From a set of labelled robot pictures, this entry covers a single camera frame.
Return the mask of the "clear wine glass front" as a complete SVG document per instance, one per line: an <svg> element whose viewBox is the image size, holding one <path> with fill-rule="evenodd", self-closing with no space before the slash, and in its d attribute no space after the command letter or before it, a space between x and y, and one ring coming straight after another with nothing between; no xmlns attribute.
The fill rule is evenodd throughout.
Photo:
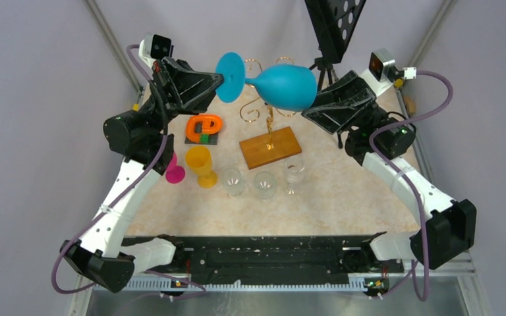
<svg viewBox="0 0 506 316"><path fill-rule="evenodd" d="M244 178L236 168L228 168L221 173L221 184L225 192L231 197L237 197L243 193Z"/></svg>

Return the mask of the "clear wine glass back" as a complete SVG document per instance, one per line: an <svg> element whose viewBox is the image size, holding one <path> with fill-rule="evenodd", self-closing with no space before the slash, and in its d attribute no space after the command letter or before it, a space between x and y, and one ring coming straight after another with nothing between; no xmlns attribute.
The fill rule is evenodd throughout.
<svg viewBox="0 0 506 316"><path fill-rule="evenodd" d="M295 155L285 161L286 191L293 195L298 192L305 175L304 159Z"/></svg>

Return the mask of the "pink wine glass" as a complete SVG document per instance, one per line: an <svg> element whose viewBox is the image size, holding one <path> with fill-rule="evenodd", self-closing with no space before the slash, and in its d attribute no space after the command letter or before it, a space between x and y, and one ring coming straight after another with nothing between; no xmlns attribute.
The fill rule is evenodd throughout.
<svg viewBox="0 0 506 316"><path fill-rule="evenodd" d="M186 176L185 169L178 164L177 154L174 152L172 158L166 168L164 177L170 184L178 184L184 180Z"/></svg>

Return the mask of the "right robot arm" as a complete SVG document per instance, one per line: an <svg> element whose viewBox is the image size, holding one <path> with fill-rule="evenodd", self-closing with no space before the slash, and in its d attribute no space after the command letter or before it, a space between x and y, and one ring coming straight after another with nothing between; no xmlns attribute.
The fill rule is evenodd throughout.
<svg viewBox="0 0 506 316"><path fill-rule="evenodd" d="M330 134L346 132L345 152L389 186L420 225L416 232L379 233L360 253L368 271L392 259L413 260L435 270L470 249L476 206L442 192L404 157L416 136L415 118L394 118L376 99L399 81L415 78L415 68L389 75L350 71L317 93L302 116Z"/></svg>

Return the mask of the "blue wine glass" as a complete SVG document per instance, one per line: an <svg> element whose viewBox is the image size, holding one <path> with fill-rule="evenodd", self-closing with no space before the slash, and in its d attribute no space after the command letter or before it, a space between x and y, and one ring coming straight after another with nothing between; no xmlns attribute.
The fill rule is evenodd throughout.
<svg viewBox="0 0 506 316"><path fill-rule="evenodd" d="M222 75L223 83L216 89L218 98L225 103L238 99L245 85L252 85L267 104L285 111L299 112L312 106L318 83L313 72L304 66L273 65L254 78L246 76L243 59L235 52L224 54L215 72Z"/></svg>

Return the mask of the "clear wine glass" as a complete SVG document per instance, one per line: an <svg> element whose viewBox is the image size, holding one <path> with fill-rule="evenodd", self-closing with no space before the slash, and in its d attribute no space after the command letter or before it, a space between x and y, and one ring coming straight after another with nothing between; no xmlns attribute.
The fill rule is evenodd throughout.
<svg viewBox="0 0 506 316"><path fill-rule="evenodd" d="M244 178L236 168L228 168L221 173L221 184L225 192L231 197L237 197L243 193Z"/></svg>
<svg viewBox="0 0 506 316"><path fill-rule="evenodd" d="M270 200L277 189L277 181L274 175L268 171L259 172L254 177L254 189L260 199Z"/></svg>
<svg viewBox="0 0 506 316"><path fill-rule="evenodd" d="M286 191L293 195L298 192L305 175L304 159L295 155L285 161Z"/></svg>

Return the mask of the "yellow wine glass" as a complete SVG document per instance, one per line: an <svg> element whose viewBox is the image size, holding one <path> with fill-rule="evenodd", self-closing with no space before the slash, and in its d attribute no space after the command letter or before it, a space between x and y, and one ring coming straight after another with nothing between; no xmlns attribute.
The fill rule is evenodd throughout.
<svg viewBox="0 0 506 316"><path fill-rule="evenodd" d="M197 176L201 188L213 188L217 184L217 174L213 170L213 162L209 149L205 146L190 148L184 157L190 170Z"/></svg>

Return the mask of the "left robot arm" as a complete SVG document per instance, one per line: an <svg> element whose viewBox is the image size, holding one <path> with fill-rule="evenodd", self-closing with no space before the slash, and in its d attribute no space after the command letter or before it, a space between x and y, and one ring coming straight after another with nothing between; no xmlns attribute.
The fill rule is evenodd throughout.
<svg viewBox="0 0 506 316"><path fill-rule="evenodd" d="M163 266L182 269L183 245L172 236L124 245L125 234L149 190L166 174L174 156L169 123L179 115L205 113L224 82L221 74L198 72L183 60L152 63L150 96L137 109L108 118L103 133L122 156L119 173L95 217L63 243L59 259L110 292L120 292L135 274Z"/></svg>

